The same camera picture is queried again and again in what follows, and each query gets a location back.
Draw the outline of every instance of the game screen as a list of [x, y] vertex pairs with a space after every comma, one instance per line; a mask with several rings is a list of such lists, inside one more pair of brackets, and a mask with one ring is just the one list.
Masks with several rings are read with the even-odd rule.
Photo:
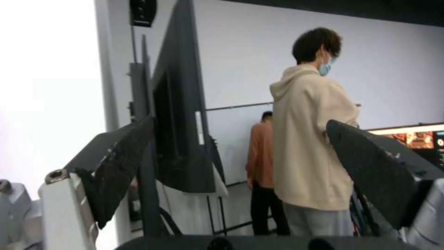
[[369, 130], [393, 138], [444, 171], [444, 125]]

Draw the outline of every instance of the blue surgical mask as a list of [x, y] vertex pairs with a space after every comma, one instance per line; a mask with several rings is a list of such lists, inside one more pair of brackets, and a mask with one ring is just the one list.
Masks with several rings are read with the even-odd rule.
[[333, 59], [333, 57], [330, 57], [330, 61], [328, 63], [324, 64], [324, 62], [322, 62], [322, 65], [319, 67], [319, 74], [323, 77], [326, 76], [330, 72], [334, 61], [335, 60]]

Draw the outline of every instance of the ceiling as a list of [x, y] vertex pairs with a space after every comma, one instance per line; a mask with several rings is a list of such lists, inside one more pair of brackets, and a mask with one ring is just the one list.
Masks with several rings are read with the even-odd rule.
[[444, 0], [224, 0], [444, 27]]

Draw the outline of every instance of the speaker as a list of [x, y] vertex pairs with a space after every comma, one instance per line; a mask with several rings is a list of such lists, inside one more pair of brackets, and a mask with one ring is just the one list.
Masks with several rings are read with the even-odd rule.
[[130, 0], [131, 24], [151, 27], [157, 12], [157, 0]]

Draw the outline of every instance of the monitor screen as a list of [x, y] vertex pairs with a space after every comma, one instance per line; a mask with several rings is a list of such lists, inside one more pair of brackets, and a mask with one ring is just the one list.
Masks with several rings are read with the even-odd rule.
[[398, 140], [444, 170], [444, 124], [371, 129], [369, 132]]
[[157, 179], [187, 193], [213, 193], [213, 149], [192, 4], [177, 1], [151, 79]]

